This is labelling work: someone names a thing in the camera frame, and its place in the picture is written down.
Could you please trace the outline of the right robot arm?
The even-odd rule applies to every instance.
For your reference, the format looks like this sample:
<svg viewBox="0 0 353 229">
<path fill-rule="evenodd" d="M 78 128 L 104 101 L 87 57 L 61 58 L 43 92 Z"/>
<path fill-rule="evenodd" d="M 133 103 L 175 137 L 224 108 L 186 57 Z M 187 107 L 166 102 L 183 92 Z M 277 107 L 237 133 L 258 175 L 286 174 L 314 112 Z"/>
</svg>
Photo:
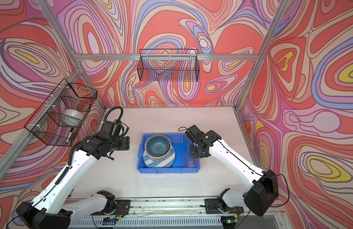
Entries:
<svg viewBox="0 0 353 229">
<path fill-rule="evenodd" d="M 223 213 L 235 207 L 247 207 L 255 215 L 262 217 L 279 197 L 280 176 L 272 170 L 264 171 L 231 148 L 215 131 L 207 133 L 193 125 L 185 130 L 191 141 L 190 153 L 193 159 L 214 157 L 222 162 L 240 179 L 244 187 L 238 192 L 226 188 L 217 198 L 217 209 Z"/>
</svg>

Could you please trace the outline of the light green bowl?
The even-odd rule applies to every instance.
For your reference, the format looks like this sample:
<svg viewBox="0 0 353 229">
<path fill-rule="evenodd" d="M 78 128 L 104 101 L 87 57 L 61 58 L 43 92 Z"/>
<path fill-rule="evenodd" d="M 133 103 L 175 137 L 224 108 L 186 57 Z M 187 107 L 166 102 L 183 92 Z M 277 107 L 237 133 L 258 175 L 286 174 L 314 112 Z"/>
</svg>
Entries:
<svg viewBox="0 0 353 229">
<path fill-rule="evenodd" d="M 158 156 L 153 156 L 153 155 L 151 155 L 150 153 L 148 153 L 146 150 L 145 150 L 145 152 L 144 152 L 144 155 L 145 155 L 145 156 L 148 156 L 149 159 L 155 160 L 155 161 L 164 160 L 164 159 L 166 159 L 167 157 L 169 157 L 170 154 L 171 154 L 171 150 L 169 150 L 169 151 L 163 153 L 162 155 L 158 155 Z"/>
</svg>

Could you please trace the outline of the clear grey plastic cup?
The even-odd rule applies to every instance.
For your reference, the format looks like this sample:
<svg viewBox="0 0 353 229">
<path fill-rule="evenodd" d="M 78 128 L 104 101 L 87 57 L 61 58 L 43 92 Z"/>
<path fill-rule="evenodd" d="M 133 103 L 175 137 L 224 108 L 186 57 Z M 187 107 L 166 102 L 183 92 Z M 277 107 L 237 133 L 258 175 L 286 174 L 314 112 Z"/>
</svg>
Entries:
<svg viewBox="0 0 353 229">
<path fill-rule="evenodd" d="M 184 141 L 184 150 L 186 152 L 189 152 L 190 146 L 193 146 L 194 143 L 189 139 L 189 137 L 186 134 L 183 135 L 183 141 Z"/>
</svg>

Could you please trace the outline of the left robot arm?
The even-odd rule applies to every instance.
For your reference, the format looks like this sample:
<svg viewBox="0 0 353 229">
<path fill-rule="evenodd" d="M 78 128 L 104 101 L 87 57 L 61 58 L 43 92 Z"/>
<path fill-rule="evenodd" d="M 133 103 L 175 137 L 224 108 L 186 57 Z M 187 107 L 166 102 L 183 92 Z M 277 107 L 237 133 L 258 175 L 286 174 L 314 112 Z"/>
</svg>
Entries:
<svg viewBox="0 0 353 229">
<path fill-rule="evenodd" d="M 115 196 L 105 190 L 76 202 L 73 207 L 65 205 L 65 201 L 86 172 L 102 157 L 113 160 L 111 154 L 114 151 L 129 150 L 129 127 L 121 121 L 123 113 L 120 106 L 106 112 L 100 131 L 76 142 L 70 149 L 67 165 L 55 179 L 33 200 L 17 207 L 17 218 L 29 229 L 66 229 L 93 213 L 112 215 L 115 212 Z"/>
</svg>

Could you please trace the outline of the clear pink plastic cup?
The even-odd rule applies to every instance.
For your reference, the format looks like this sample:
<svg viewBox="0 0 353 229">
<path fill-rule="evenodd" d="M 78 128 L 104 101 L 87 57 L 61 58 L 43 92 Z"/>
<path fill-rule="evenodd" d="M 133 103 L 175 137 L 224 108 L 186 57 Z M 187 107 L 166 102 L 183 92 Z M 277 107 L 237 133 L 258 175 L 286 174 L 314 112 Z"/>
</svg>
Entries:
<svg viewBox="0 0 353 229">
<path fill-rule="evenodd" d="M 184 156 L 184 160 L 185 160 L 186 168 L 197 168 L 198 167 L 199 159 L 192 158 L 191 152 L 186 152 L 186 154 Z"/>
</svg>

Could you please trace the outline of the dark teal bowl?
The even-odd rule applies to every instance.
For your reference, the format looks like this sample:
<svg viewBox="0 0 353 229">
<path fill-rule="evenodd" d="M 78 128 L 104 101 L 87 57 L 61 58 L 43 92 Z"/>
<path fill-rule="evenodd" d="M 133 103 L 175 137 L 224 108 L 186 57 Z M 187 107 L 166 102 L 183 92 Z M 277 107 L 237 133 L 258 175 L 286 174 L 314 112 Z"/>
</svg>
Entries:
<svg viewBox="0 0 353 229">
<path fill-rule="evenodd" d="M 152 135 L 145 143 L 145 151 L 149 156 L 162 157 L 166 155 L 171 148 L 171 141 L 165 135 Z"/>
</svg>

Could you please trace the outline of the blue plastic bin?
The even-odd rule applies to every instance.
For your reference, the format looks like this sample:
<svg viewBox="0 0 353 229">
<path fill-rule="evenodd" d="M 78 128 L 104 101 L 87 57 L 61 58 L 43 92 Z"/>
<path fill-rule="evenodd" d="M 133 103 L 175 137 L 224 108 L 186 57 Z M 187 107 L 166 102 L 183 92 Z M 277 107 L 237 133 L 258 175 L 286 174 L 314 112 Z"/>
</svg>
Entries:
<svg viewBox="0 0 353 229">
<path fill-rule="evenodd" d="M 184 150 L 184 134 L 166 134 L 171 141 L 171 145 L 175 150 L 175 160 L 171 167 L 169 168 L 148 168 L 143 161 L 143 153 L 145 151 L 145 143 L 152 134 L 145 134 L 142 136 L 141 145 L 138 150 L 138 162 L 137 170 L 141 174 L 167 174 L 167 173 L 176 173 L 176 174 L 186 174 L 186 173 L 197 173 L 200 170 L 200 162 L 198 163 L 197 168 L 186 168 L 184 156 L 186 151 Z"/>
</svg>

